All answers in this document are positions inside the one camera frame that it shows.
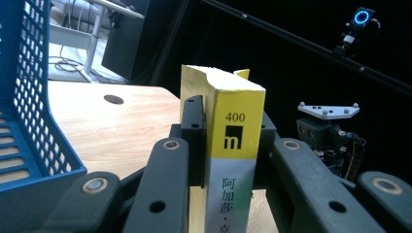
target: blue ring light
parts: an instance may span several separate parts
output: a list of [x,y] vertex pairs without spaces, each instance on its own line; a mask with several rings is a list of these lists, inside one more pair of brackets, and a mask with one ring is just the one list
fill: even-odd
[[369,12],[360,11],[354,17],[356,24],[364,24],[369,20]]

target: book cover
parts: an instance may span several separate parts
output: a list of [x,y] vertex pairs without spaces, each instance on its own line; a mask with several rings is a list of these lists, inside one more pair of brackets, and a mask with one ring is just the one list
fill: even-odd
[[216,68],[182,66],[182,103],[203,95],[207,233],[247,231],[265,89],[244,78]]

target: black logo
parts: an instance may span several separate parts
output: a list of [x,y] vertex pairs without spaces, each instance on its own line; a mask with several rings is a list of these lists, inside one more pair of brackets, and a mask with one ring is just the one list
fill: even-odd
[[224,134],[224,148],[240,150],[242,148],[242,134],[243,126],[227,125]]

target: number 400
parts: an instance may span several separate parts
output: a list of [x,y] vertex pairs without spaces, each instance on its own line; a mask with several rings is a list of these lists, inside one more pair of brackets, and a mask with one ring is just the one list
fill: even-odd
[[245,114],[238,114],[238,113],[228,113],[227,116],[225,117],[225,119],[227,119],[228,121],[233,121],[233,122],[243,122],[245,121]]

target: wooden table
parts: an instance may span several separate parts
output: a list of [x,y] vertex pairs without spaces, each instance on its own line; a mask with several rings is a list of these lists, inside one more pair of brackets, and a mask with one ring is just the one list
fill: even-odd
[[[51,112],[89,172],[127,177],[179,123],[180,100],[161,87],[49,82]],[[202,232],[200,188],[190,197],[189,232]],[[248,232],[277,232],[264,191],[254,191]]]

